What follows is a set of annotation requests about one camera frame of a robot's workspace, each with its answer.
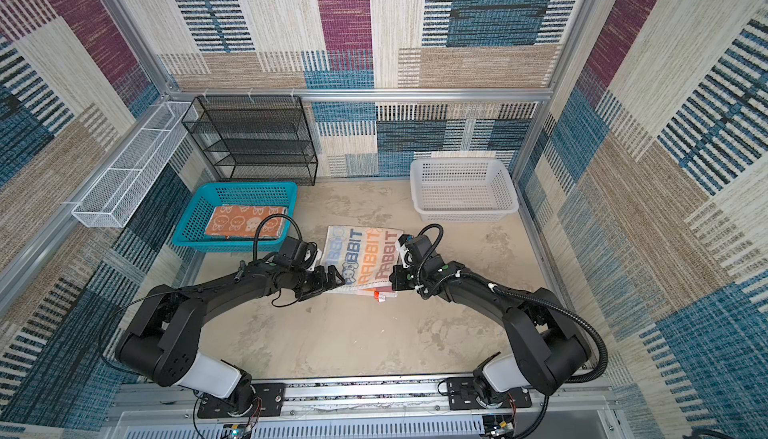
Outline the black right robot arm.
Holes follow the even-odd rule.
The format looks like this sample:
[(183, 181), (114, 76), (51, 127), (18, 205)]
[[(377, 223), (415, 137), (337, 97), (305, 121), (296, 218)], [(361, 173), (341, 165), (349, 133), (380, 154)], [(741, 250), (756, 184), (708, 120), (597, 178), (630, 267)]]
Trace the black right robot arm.
[(401, 235), (396, 250), (403, 263), (390, 274), (394, 290), (413, 290), (425, 300), (437, 297), (465, 306), (504, 330), (511, 351), (492, 355), (473, 371), (479, 405), (499, 407), (506, 394), (518, 388), (549, 396), (575, 379), (591, 359), (584, 329), (563, 312), (551, 291), (510, 289), (459, 262), (446, 262), (424, 234)]

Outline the orange and cream towel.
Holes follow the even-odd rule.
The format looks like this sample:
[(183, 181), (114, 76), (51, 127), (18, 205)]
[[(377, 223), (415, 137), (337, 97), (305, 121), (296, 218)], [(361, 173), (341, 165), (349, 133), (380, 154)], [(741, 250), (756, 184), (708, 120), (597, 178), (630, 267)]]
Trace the orange and cream towel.
[(222, 205), (214, 209), (205, 235), (213, 238), (253, 238), (261, 222), (272, 214), (287, 214), (282, 206)]

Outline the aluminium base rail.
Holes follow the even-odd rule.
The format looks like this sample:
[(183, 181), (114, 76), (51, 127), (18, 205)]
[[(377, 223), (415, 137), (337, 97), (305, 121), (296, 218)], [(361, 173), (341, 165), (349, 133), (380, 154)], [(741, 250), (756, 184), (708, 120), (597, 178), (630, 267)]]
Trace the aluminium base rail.
[(259, 380), (257, 410), (229, 417), (181, 387), (120, 389), (102, 438), (629, 438), (604, 380), (565, 385), (551, 399), (514, 389), (479, 405), (468, 373)]

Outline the white plastic laundry basket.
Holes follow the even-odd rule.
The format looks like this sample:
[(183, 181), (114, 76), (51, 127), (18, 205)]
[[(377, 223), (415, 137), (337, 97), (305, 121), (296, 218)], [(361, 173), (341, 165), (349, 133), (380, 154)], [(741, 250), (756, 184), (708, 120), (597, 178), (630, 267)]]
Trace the white plastic laundry basket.
[(519, 209), (507, 168), (493, 158), (416, 159), (410, 187), (423, 221), (495, 222)]

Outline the teal plastic basket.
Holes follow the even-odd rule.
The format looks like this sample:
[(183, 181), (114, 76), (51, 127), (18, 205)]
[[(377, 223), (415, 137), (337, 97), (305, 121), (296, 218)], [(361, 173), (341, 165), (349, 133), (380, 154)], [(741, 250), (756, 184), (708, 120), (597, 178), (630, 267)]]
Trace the teal plastic basket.
[(176, 227), (172, 242), (203, 253), (250, 253), (253, 234), (226, 239), (205, 234), (214, 209), (222, 205), (283, 206), (294, 214), (298, 186), (293, 182), (214, 182), (197, 189)]

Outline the aluminium frame post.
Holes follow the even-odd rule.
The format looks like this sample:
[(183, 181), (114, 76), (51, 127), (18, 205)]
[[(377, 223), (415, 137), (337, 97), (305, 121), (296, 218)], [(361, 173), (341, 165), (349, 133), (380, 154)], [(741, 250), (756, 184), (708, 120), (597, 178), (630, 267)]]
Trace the aluminium frame post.
[(576, 49), (578, 49), (578, 46), (582, 41), (582, 36), (586, 29), (588, 29), (588, 22), (590, 21), (592, 11), (597, 1), (598, 0), (579, 0), (573, 9), (572, 17), (568, 23), (567, 34), (564, 36), (562, 49), (554, 64), (551, 81), (549, 83), (549, 96), (546, 100), (542, 100), (537, 105), (514, 164), (511, 178), (515, 186), (519, 185), (520, 177), (522, 176), (523, 170), (532, 154), (532, 150), (538, 141), (539, 134), (551, 110), (552, 102), (563, 87), (565, 81), (564, 77), (571, 65), (575, 62), (574, 55)]

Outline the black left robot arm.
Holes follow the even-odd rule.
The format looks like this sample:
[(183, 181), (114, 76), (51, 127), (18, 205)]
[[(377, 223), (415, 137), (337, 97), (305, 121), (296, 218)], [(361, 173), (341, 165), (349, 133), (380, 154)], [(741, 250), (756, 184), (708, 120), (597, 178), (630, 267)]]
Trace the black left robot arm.
[(298, 302), (345, 284), (331, 265), (316, 266), (317, 247), (296, 238), (280, 250), (236, 272), (199, 285), (160, 285), (143, 299), (115, 347), (117, 361), (162, 387), (182, 386), (202, 395), (214, 410), (231, 417), (255, 411), (252, 376), (199, 351), (204, 326), (255, 299), (291, 291)]

